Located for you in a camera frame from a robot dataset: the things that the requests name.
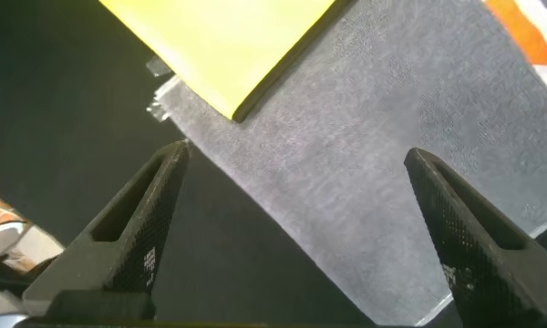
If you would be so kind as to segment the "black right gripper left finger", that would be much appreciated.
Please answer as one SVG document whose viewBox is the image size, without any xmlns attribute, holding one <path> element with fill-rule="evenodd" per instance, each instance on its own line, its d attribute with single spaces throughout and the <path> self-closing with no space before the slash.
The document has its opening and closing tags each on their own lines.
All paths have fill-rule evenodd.
<svg viewBox="0 0 547 328">
<path fill-rule="evenodd" d="M 160 148 L 23 293 L 43 314 L 63 291 L 151 293 L 160 267 L 189 147 Z"/>
</svg>

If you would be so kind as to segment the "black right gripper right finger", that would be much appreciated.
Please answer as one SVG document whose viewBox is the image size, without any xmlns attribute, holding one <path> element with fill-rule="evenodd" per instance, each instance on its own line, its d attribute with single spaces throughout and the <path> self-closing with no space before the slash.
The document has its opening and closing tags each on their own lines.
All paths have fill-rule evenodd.
<svg viewBox="0 0 547 328">
<path fill-rule="evenodd" d="M 467 327 L 547 327 L 547 250 L 436 155 L 405 167 Z"/>
</svg>

